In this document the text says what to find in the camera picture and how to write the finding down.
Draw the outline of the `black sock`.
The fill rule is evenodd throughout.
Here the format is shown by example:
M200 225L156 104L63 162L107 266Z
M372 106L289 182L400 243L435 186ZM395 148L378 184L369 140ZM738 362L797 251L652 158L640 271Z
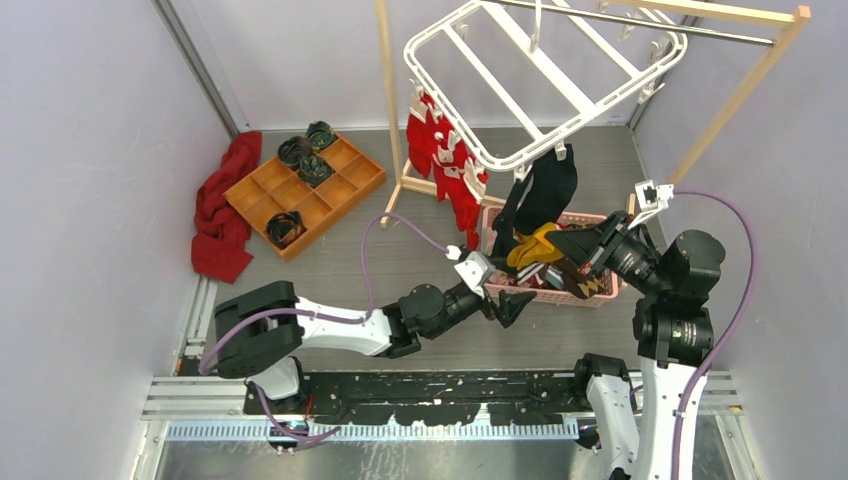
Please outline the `black sock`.
M500 213L495 217L492 228L495 239L491 255L495 258L505 259L515 247L514 238L515 219L521 203L526 198L528 191L533 185L533 174L528 173L522 180L516 180L506 198Z

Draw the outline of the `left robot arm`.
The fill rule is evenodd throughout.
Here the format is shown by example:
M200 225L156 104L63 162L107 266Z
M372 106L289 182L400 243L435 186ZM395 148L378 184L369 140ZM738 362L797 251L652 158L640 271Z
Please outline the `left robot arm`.
M495 272L489 258L450 245L459 283L447 290L420 284L397 301L372 311L322 305L299 296L290 281L275 281L216 306L217 341L200 361L203 375L245 379L284 414L298 412L307 398L301 348L356 352L368 357L401 358L416 353L422 339L434 340L480 313L510 327L535 299L533 292L485 288Z

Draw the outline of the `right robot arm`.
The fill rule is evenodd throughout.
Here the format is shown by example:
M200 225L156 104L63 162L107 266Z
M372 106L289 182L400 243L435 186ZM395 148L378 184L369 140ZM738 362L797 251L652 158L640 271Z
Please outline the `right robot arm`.
M598 225L558 230L547 240L584 274L609 270L642 293L632 319L642 374L642 412L620 358L587 353L574 368L571 397L593 410L605 479L687 479L695 415L716 339L705 304L726 252L701 230L659 252L642 226L617 211Z

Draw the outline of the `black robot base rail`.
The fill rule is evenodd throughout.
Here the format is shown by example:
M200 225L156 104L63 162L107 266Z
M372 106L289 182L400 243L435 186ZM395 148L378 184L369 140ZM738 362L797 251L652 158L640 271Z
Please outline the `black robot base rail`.
M589 414L570 370L309 372L275 415L324 425L468 425L488 414L494 426L553 425Z

